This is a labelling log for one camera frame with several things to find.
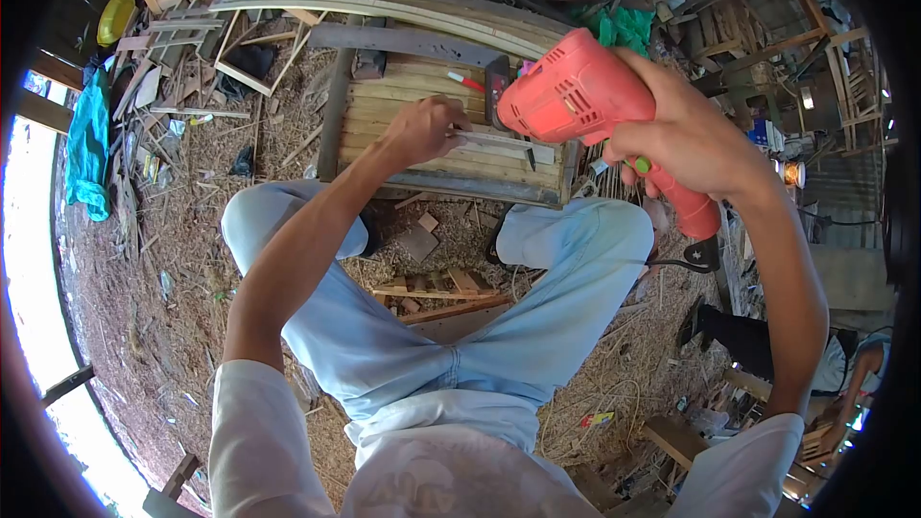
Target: corrugated metal sheet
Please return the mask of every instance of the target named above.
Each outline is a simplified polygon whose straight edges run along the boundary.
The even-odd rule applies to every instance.
[[[841,223],[879,220],[881,153],[863,153],[822,159],[822,171],[812,165],[803,189],[803,204],[819,202],[819,215]],[[833,225],[824,230],[820,244],[833,247],[882,248],[881,225]]]

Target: red power drill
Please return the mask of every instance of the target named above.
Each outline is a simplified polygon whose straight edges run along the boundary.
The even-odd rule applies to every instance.
[[[627,64],[598,44],[588,29],[579,28],[505,90],[496,113],[506,127],[524,136],[545,142],[578,138],[590,146],[612,136],[621,122],[653,120],[656,101]],[[695,266],[695,271],[713,271],[714,265],[718,269],[717,203],[685,188],[645,156],[629,157],[628,162],[674,205],[679,230],[700,241],[685,251],[692,265],[679,264]]]

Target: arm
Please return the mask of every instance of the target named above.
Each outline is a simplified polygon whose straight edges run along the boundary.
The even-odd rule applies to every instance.
[[[828,305],[799,217],[767,159],[702,94],[626,49],[616,54],[656,99],[656,119],[622,123],[605,147],[608,164],[642,154],[691,190],[729,200],[743,218],[765,288],[775,383],[765,418],[804,416],[828,337]],[[621,170],[624,181],[637,175]],[[646,181],[647,194],[659,190]]]
[[[236,291],[224,362],[246,359],[283,372],[281,331],[316,290],[336,250],[374,192],[405,168],[444,156],[470,127],[460,101],[443,96],[405,105],[384,135],[272,237]]]
[[[847,393],[842,399],[841,411],[833,426],[822,437],[822,451],[830,451],[837,448],[841,439],[847,432],[847,422],[854,420],[857,410],[858,396],[860,396],[860,386],[863,385],[867,373],[879,373],[882,368],[883,351],[882,344],[870,344],[858,352],[854,362],[854,374],[851,374],[851,382],[847,385]]]

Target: yellow plastic bowl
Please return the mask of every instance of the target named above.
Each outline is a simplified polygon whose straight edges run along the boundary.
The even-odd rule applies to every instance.
[[[121,38],[133,10],[134,0],[110,0],[99,19],[96,42],[107,47]]]

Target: black pants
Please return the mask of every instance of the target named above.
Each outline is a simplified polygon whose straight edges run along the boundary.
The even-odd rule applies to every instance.
[[[733,317],[713,306],[702,305],[697,311],[697,331],[719,340],[732,359],[748,372],[774,382],[771,338],[764,320]]]

